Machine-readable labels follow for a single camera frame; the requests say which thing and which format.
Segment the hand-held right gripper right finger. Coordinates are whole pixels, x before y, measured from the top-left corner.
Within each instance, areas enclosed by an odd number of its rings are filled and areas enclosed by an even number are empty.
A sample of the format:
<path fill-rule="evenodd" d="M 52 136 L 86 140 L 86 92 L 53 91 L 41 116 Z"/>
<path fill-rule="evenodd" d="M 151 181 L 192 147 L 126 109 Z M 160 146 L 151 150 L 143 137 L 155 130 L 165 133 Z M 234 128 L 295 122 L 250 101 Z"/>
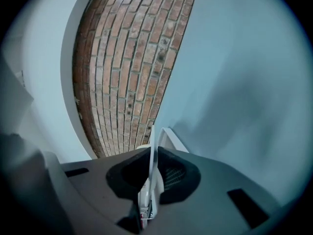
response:
<path fill-rule="evenodd" d="M 184 165 L 181 182 L 165 191 L 148 235 L 268 235 L 280 205 L 263 187 L 229 165 L 158 149 Z"/>

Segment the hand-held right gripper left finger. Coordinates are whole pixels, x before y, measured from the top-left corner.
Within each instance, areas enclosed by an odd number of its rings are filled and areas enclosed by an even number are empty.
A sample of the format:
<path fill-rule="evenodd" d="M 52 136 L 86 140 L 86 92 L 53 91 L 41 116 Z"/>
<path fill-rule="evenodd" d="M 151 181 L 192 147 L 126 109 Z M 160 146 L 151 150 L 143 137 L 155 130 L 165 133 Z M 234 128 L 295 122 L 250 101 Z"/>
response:
<path fill-rule="evenodd" d="M 62 164 L 80 196 L 96 213 L 133 234 L 142 231 L 138 194 L 148 179 L 150 150 Z"/>

